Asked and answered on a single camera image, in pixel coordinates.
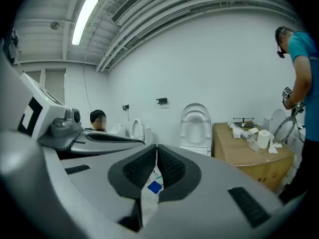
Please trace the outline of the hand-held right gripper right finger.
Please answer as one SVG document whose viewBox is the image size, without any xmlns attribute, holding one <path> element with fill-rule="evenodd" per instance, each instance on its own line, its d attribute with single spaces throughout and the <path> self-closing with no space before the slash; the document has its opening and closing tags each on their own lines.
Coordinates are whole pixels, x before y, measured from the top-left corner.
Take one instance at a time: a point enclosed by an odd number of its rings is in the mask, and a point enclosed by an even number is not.
<svg viewBox="0 0 319 239">
<path fill-rule="evenodd" d="M 287 204 L 222 160 L 160 144 L 164 189 L 147 239 L 284 239 L 303 198 Z"/>
</svg>

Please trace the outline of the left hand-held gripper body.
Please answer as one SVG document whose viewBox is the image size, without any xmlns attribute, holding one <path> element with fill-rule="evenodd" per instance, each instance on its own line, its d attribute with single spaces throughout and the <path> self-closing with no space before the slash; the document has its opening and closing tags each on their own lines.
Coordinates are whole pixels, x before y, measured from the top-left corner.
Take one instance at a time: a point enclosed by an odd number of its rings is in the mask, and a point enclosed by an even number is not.
<svg viewBox="0 0 319 239">
<path fill-rule="evenodd" d="M 67 150 L 82 131 L 80 112 L 67 108 L 43 86 L 23 73 L 22 82 L 32 92 L 17 130 L 42 146 Z"/>
</svg>

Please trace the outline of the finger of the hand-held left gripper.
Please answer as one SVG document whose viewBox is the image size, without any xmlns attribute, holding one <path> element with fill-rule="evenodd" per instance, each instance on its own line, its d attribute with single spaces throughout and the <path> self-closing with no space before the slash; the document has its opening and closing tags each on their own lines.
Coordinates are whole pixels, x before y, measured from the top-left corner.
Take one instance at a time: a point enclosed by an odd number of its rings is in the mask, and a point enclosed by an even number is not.
<svg viewBox="0 0 319 239">
<path fill-rule="evenodd" d="M 115 137 L 115 140 L 106 140 L 108 136 L 78 136 L 70 146 L 70 153 L 79 155 L 103 155 L 145 146 L 143 141 L 129 140 Z"/>
<path fill-rule="evenodd" d="M 102 131 L 93 131 L 90 129 L 83 129 L 82 133 L 85 134 L 85 138 L 95 142 L 139 142 L 144 141 L 139 139 L 132 139 L 129 137 L 118 136 L 114 134 L 105 133 Z"/>
</svg>

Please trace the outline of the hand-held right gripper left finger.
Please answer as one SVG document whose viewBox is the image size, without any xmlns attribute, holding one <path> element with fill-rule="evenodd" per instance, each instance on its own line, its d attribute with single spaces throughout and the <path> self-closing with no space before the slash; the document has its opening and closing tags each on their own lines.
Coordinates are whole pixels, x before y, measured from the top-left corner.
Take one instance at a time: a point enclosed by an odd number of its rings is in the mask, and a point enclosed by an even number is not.
<svg viewBox="0 0 319 239">
<path fill-rule="evenodd" d="M 50 182 L 85 239 L 145 239 L 141 192 L 156 163 L 155 145 L 60 160 L 43 148 Z"/>
</svg>

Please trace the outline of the raised white toilet seat lid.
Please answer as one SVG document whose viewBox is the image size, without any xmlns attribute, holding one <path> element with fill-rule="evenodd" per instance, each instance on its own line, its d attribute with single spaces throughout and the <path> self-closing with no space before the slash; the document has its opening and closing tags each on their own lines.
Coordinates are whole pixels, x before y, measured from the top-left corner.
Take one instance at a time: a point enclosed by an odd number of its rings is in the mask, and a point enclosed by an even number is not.
<svg viewBox="0 0 319 239">
<path fill-rule="evenodd" d="M 195 143 L 212 147 L 212 124 L 207 108 L 198 103 L 186 106 L 180 120 L 181 143 Z"/>
</svg>

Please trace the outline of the white toilet paper roll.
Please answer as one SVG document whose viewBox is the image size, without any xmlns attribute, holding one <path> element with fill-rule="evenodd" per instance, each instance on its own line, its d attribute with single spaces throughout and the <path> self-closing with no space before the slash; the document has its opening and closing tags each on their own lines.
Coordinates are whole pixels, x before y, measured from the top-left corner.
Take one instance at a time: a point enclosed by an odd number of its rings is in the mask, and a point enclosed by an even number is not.
<svg viewBox="0 0 319 239">
<path fill-rule="evenodd" d="M 265 129 L 258 132 L 257 143 L 261 149 L 267 148 L 270 136 L 270 132 Z"/>
</svg>

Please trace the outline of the large brown cardboard box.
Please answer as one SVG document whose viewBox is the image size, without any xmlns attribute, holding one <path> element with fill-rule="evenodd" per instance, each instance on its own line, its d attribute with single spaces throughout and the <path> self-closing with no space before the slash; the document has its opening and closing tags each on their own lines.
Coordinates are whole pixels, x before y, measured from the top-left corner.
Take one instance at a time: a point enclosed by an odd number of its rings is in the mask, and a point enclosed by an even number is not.
<svg viewBox="0 0 319 239">
<path fill-rule="evenodd" d="M 254 151 L 244 138 L 234 138 L 227 123 L 213 125 L 212 156 L 236 166 L 238 169 L 276 191 L 292 166 L 295 154 L 285 144 L 277 153 L 267 149 Z"/>
</svg>

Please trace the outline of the blue square sponge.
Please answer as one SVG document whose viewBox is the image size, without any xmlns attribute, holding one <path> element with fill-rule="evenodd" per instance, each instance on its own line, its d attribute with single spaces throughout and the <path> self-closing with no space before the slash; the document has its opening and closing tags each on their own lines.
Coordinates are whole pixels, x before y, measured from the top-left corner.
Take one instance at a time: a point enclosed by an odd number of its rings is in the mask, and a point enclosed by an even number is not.
<svg viewBox="0 0 319 239">
<path fill-rule="evenodd" d="M 152 191 L 154 194 L 157 194 L 161 189 L 162 185 L 157 181 L 153 181 L 149 186 L 148 189 Z"/>
</svg>

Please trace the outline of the clear plastic cup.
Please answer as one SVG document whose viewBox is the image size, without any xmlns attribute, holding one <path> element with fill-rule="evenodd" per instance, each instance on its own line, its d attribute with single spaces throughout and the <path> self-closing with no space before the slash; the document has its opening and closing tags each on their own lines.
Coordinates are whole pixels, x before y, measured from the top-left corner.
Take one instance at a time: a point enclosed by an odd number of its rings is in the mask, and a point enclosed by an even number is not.
<svg viewBox="0 0 319 239">
<path fill-rule="evenodd" d="M 252 150 L 258 152 L 260 150 L 260 145 L 255 139 L 251 139 L 248 145 Z"/>
</svg>

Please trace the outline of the white plastic pipe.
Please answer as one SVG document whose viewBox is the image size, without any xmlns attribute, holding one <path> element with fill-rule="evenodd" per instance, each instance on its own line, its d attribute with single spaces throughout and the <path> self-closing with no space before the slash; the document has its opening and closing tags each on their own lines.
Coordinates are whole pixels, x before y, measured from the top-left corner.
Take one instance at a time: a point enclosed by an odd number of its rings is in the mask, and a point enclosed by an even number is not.
<svg viewBox="0 0 319 239">
<path fill-rule="evenodd" d="M 249 131 L 243 130 L 241 127 L 236 126 L 234 123 L 227 124 L 231 129 L 238 128 L 241 131 L 241 138 L 246 139 L 249 141 L 251 139 L 251 133 Z"/>
</svg>

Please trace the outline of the white paper strips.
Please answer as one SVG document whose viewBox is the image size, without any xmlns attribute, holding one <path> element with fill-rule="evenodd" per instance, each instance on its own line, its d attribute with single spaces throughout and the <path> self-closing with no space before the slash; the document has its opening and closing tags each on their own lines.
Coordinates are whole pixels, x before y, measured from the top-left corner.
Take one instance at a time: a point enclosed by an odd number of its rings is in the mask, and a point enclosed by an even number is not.
<svg viewBox="0 0 319 239">
<path fill-rule="evenodd" d="M 270 143 L 269 143 L 269 148 L 268 148 L 268 152 L 269 153 L 273 153 L 273 154 L 277 154 L 277 148 L 282 148 L 282 144 L 279 142 L 274 142 L 274 139 L 270 139 Z"/>
</svg>

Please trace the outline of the black metal stand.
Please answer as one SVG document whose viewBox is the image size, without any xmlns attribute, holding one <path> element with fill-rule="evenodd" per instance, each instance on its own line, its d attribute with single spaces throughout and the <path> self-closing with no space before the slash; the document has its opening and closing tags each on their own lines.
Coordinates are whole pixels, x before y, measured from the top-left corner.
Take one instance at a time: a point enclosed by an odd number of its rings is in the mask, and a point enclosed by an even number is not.
<svg viewBox="0 0 319 239">
<path fill-rule="evenodd" d="M 234 118 L 234 124 L 238 127 L 247 127 L 253 128 L 255 127 L 255 123 L 252 121 L 253 118 Z"/>
</svg>

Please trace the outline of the long ceiling light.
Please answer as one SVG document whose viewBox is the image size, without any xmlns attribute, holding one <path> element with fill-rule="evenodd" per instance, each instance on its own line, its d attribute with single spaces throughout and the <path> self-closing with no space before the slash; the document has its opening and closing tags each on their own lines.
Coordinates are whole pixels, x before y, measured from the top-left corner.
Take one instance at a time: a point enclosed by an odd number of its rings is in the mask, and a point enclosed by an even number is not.
<svg viewBox="0 0 319 239">
<path fill-rule="evenodd" d="M 72 45 L 78 46 L 80 44 L 87 21 L 98 1 L 99 0 L 85 0 L 76 21 L 71 42 Z"/>
</svg>

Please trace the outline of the white ceiling pipes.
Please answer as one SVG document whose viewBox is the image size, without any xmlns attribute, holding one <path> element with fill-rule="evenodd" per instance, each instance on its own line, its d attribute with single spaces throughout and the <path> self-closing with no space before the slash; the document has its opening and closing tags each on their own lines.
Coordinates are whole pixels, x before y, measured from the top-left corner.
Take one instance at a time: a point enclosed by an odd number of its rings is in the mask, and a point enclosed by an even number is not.
<svg viewBox="0 0 319 239">
<path fill-rule="evenodd" d="M 205 14 L 231 10 L 271 12 L 296 25 L 301 21 L 287 0 L 152 0 L 120 24 L 119 32 L 96 71 L 111 70 L 141 44 L 180 23 Z"/>
</svg>

